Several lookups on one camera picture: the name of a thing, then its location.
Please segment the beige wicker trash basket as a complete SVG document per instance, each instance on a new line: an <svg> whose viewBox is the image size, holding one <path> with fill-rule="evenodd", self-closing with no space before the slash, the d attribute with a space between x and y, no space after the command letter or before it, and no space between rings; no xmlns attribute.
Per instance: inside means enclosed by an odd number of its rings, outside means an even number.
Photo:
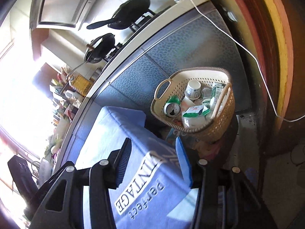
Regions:
<svg viewBox="0 0 305 229"><path fill-rule="evenodd" d="M206 115L206 118L210 118L211 122L206 126L194 129L184 128L181 117L185 111L181 110L179 115L174 118L167 117L163 112L164 105L169 97L177 95L180 102L182 101L187 83L190 80L199 81L201 89L204 85L212 87L214 82L225 85L213 112ZM202 98L199 97L196 100L192 100L192 102L196 106L200 105ZM157 86L150 111L155 118L171 128L182 133L191 134L205 142L215 142L224 135L235 113L232 78L227 70L217 67L193 67L179 70Z"/></svg>

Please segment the clear plastic water bottle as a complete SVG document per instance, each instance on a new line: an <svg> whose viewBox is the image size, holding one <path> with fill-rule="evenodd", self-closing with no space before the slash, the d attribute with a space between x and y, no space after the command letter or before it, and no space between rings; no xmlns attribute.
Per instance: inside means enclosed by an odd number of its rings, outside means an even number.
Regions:
<svg viewBox="0 0 305 229"><path fill-rule="evenodd" d="M211 87L204 86L201 90L202 99L211 99Z"/></svg>

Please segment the black wok with ladle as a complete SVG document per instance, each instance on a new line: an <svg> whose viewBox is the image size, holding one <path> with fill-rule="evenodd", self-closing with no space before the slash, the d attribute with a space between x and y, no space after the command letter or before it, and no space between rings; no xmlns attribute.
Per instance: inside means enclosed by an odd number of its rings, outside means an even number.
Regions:
<svg viewBox="0 0 305 229"><path fill-rule="evenodd" d="M66 80L72 76L77 69L86 63L96 64L103 60L107 54L115 47L115 35L112 33L107 33L105 35L99 36L92 40L91 43L86 45L87 49L83 58L83 62L76 66L67 74Z"/></svg>

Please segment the white tissue pack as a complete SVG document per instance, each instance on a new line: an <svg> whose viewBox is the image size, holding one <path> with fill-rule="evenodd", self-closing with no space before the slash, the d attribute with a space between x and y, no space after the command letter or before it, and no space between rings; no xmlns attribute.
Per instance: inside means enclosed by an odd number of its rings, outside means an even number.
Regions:
<svg viewBox="0 0 305 229"><path fill-rule="evenodd" d="M198 117L181 117L182 124L186 129L194 129L202 126L206 126L211 122L210 118L206 118L205 116Z"/></svg>

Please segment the gas stove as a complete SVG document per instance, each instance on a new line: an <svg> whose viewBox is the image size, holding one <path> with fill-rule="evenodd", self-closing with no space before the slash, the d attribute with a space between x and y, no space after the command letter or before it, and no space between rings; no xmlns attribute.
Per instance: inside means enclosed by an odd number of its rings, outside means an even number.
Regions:
<svg viewBox="0 0 305 229"><path fill-rule="evenodd" d="M167 11L171 6L167 6L163 10L154 13L153 11L149 10L148 13L142 15L134 24L131 24L129 29L132 31L131 35L125 39L123 43L117 43L103 60L106 61L108 64L110 61L114 59L114 57L137 35L142 31L148 24L152 23L156 17L159 17L162 13Z"/></svg>

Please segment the range hood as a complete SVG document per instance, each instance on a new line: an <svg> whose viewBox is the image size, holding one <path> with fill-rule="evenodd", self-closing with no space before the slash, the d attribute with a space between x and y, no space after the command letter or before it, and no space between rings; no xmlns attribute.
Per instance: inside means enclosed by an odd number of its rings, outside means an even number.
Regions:
<svg viewBox="0 0 305 229"><path fill-rule="evenodd" d="M32 0L30 28L80 30L96 0Z"/></svg>

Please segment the white paper cup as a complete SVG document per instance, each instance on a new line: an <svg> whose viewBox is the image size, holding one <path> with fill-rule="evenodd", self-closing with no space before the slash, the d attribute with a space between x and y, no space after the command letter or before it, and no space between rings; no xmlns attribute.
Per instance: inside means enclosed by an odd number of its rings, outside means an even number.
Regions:
<svg viewBox="0 0 305 229"><path fill-rule="evenodd" d="M185 96L190 100L196 100L201 95L201 83L197 80L190 80L187 83L187 87L185 90Z"/></svg>

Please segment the green white snack wrapper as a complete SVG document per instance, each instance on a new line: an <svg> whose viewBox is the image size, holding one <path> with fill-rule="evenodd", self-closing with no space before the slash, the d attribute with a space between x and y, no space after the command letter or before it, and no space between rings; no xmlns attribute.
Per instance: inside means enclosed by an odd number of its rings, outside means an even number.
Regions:
<svg viewBox="0 0 305 229"><path fill-rule="evenodd" d="M198 116L206 116L211 114L220 98L220 95L224 87L225 87L224 84L214 82L211 87L211 99L205 99L205 100L202 99L200 105L188 108L185 112L182 113L182 116L198 117Z"/></svg>

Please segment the white plastic jug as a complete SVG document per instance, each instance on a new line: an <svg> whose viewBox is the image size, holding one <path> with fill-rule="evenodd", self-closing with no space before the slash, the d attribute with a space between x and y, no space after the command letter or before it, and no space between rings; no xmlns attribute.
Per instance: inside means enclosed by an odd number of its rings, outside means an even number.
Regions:
<svg viewBox="0 0 305 229"><path fill-rule="evenodd" d="M83 96L80 95L78 92L73 92L71 90L65 90L64 94L68 99L83 101Z"/></svg>

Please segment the green aluminium can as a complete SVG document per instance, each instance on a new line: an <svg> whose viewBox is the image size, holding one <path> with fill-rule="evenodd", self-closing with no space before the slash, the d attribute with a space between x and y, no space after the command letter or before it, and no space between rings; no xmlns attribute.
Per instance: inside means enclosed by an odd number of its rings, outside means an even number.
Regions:
<svg viewBox="0 0 305 229"><path fill-rule="evenodd" d="M180 104L181 102L177 95L169 97L164 105L164 114L170 118L177 117L181 112Z"/></svg>

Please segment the yellow cooking oil bottle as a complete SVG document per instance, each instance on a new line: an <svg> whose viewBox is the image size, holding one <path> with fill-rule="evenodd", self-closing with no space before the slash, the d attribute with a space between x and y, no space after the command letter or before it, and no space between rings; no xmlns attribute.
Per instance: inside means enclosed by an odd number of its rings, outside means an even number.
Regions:
<svg viewBox="0 0 305 229"><path fill-rule="evenodd" d="M93 86L93 83L90 80L85 79L85 77L80 74L73 74L68 78L68 80L70 86L84 97L87 96L88 92Z"/></svg>

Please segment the black lidded wok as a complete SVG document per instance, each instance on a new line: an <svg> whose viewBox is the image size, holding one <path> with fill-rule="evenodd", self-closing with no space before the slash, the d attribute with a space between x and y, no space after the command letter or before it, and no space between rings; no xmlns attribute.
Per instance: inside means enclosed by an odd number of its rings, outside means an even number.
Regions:
<svg viewBox="0 0 305 229"><path fill-rule="evenodd" d="M94 30L107 25L109 28L124 30L149 12L150 0L127 0L114 12L111 19L89 24L86 28Z"/></svg>

